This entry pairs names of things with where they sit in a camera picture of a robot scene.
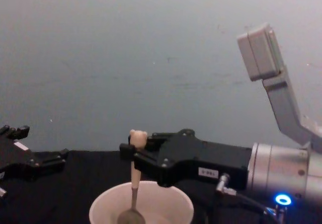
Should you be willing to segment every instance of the black tablecloth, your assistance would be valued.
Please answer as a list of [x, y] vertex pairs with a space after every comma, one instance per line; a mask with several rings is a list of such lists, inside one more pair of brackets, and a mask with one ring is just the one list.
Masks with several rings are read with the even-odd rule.
[[[89, 224], [89, 209], [96, 197], [128, 181], [130, 165], [119, 159], [119, 152], [70, 151], [61, 173], [34, 182], [7, 180], [0, 183], [9, 194], [6, 201], [0, 203], [0, 224]], [[213, 185], [183, 181], [177, 187], [194, 203], [193, 223], [205, 223], [206, 210], [213, 213], [216, 223], [259, 223], [260, 215], [256, 213], [214, 208]], [[235, 200], [228, 197], [225, 201]], [[290, 208], [288, 218], [289, 223], [322, 223], [322, 210]]]

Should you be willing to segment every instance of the blue ring light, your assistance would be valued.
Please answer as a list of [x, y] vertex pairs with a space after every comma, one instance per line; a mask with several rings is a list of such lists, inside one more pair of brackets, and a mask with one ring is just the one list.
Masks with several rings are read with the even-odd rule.
[[292, 203], [291, 198], [288, 195], [280, 194], [275, 197], [275, 201], [279, 205], [290, 205]]

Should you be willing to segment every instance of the paper cup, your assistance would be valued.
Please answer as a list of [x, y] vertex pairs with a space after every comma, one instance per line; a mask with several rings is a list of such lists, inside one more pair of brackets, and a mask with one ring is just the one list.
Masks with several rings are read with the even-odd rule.
[[[91, 224], [117, 224], [119, 214], [131, 207], [131, 198], [131, 182], [105, 191], [91, 206]], [[160, 187], [154, 181], [140, 181], [136, 207], [146, 224], [191, 224], [194, 214], [183, 191]]]

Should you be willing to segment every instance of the gray wall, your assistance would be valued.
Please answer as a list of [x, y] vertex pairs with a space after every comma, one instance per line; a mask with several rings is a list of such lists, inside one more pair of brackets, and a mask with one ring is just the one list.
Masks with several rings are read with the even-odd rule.
[[322, 122], [320, 1], [0, 0], [0, 123], [30, 125], [37, 151], [116, 150], [132, 128], [297, 146], [236, 35], [271, 23], [301, 110]]

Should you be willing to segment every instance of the spoon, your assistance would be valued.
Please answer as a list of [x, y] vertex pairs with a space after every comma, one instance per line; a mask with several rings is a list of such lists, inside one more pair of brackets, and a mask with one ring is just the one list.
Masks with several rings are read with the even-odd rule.
[[[142, 131], [130, 131], [130, 144], [136, 148], [144, 148], [147, 141], [147, 133]], [[137, 192], [141, 179], [141, 172], [131, 163], [131, 182], [132, 182], [132, 205], [131, 208], [122, 212], [117, 218], [117, 224], [145, 224], [145, 219], [136, 209]]]

